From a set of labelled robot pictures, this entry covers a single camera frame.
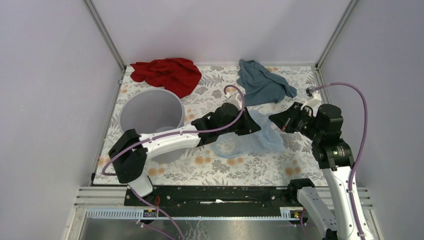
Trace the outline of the light blue plastic trash bag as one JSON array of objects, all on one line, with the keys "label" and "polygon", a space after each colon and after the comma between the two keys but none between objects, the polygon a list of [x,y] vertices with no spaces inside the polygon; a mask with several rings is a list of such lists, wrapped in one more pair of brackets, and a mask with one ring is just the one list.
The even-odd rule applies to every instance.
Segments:
[{"label": "light blue plastic trash bag", "polygon": [[241,136],[233,132],[220,135],[212,144],[217,156],[232,159],[246,154],[281,154],[285,151],[283,138],[272,128],[269,115],[257,110],[252,110],[250,115],[261,130]]}]

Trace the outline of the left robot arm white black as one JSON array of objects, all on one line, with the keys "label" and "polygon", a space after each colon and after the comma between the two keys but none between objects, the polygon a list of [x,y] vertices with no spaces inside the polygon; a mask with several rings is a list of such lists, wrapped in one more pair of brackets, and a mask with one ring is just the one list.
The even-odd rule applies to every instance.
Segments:
[{"label": "left robot arm white black", "polygon": [[138,134],[135,129],[125,131],[109,150],[108,165],[113,166],[118,182],[135,190],[136,199],[148,206],[155,200],[154,186],[143,173],[148,160],[172,151],[214,143],[221,135],[245,136],[260,130],[246,107],[224,103],[177,129],[151,134]]}]

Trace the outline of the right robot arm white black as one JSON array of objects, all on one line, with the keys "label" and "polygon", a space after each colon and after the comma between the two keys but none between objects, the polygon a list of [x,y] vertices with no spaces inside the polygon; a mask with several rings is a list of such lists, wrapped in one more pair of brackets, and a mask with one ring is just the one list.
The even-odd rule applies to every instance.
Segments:
[{"label": "right robot arm white black", "polygon": [[269,120],[285,133],[299,132],[311,140],[312,154],[328,184],[334,210],[328,208],[308,178],[290,181],[287,201],[306,210],[323,240],[373,240],[357,190],[353,153],[341,137],[341,109],[322,104],[312,115],[306,106],[295,102],[287,110],[270,115]]}]

